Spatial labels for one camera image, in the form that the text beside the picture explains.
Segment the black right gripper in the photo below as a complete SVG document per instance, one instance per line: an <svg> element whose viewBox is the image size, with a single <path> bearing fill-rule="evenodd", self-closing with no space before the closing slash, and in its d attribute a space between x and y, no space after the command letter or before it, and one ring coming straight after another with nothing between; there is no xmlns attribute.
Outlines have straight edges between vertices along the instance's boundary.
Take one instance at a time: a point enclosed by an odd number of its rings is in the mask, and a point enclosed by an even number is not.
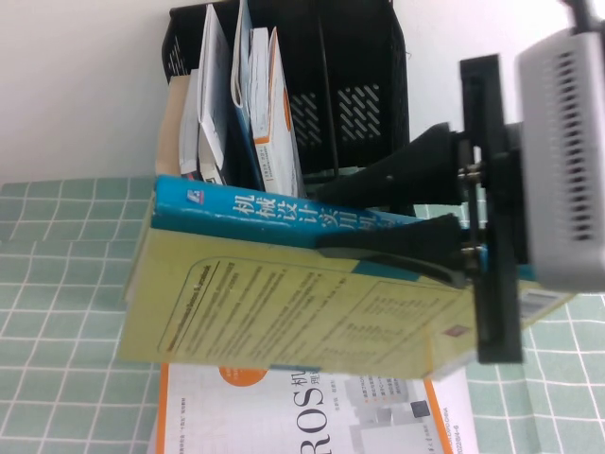
<svg viewBox="0 0 605 454"><path fill-rule="evenodd" d="M462 180L475 260L478 361L520 363L514 201L519 178L510 158L499 57L462 61L460 80L464 133L452 131L447 123L432 126L388 157L323 185L316 198L351 208L460 205L464 200ZM453 215L316 239L316 250L326 257L410 271L453 288L467 285L462 249L462 228Z"/></svg>

